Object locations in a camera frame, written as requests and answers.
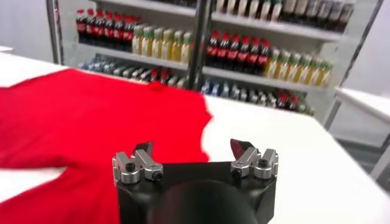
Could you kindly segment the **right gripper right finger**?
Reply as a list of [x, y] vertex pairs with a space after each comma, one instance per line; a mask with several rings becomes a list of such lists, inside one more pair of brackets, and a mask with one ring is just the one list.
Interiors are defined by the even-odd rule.
[[268, 180], [278, 175], [278, 153], [266, 149], [261, 153], [250, 142], [237, 139], [230, 140], [235, 161], [230, 164], [230, 173], [236, 180], [248, 177], [251, 173], [256, 179]]

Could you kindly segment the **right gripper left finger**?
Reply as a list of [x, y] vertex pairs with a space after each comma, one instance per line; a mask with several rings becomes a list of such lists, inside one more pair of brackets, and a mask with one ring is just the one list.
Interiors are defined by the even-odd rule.
[[163, 178], [163, 165], [152, 159], [153, 142], [137, 144], [130, 156], [118, 152], [112, 158], [114, 184], [137, 184], [144, 179], [158, 182]]

